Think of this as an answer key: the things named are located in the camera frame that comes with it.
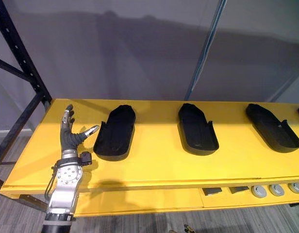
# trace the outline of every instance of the robotic hand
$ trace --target robotic hand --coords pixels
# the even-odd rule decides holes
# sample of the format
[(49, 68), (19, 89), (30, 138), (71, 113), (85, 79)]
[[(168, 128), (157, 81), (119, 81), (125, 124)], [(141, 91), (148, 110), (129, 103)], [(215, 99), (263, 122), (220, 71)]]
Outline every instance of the robotic hand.
[(78, 157), (77, 146), (96, 132), (99, 126), (93, 126), (83, 133), (72, 133), (74, 122), (72, 109), (72, 105), (65, 109), (61, 122), (61, 159), (52, 167), (53, 175), (45, 191), (47, 200), (49, 200), (49, 192), (55, 177), (57, 177), (57, 186), (51, 195), (42, 233), (68, 233), (70, 231), (78, 199), (78, 187), (83, 175), (82, 166), (92, 164), (89, 152), (83, 152)]

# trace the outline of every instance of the metal shelving rack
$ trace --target metal shelving rack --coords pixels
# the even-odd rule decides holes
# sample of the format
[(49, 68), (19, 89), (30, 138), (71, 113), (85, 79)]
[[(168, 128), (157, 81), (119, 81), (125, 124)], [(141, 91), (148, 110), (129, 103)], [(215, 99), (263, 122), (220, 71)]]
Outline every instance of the metal shelving rack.
[[(0, 32), (2, 33), (17, 62), (19, 63), (22, 71), (2, 61), (1, 59), (0, 68), (29, 82), (36, 92), (36, 95), (32, 98), (28, 106), (22, 112), (9, 133), (0, 144), (0, 166), (3, 166), (15, 164), (15, 162), (2, 162), (2, 160), (38, 104), (42, 102), (45, 106), (45, 109), (47, 109), (52, 98), (40, 75), (38, 74), (24, 44), (22, 43), (21, 38), (2, 0), (0, 0)], [(4, 181), (0, 179), (0, 188), (2, 187), (3, 183)], [(20, 195), (18, 199), (14, 200), (42, 211), (45, 211), (47, 207), (46, 203), (34, 198), (31, 195)]]

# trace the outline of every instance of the gray wall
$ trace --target gray wall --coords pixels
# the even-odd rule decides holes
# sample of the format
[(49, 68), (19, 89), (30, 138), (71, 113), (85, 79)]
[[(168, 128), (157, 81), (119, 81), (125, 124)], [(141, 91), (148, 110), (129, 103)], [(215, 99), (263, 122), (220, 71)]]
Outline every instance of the gray wall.
[[(5, 4), (53, 98), (182, 100), (217, 1)], [(0, 58), (16, 66), (1, 35)], [(298, 76), (299, 0), (228, 0), (191, 99), (275, 100)], [(33, 91), (1, 70), (0, 86), (9, 129)]]

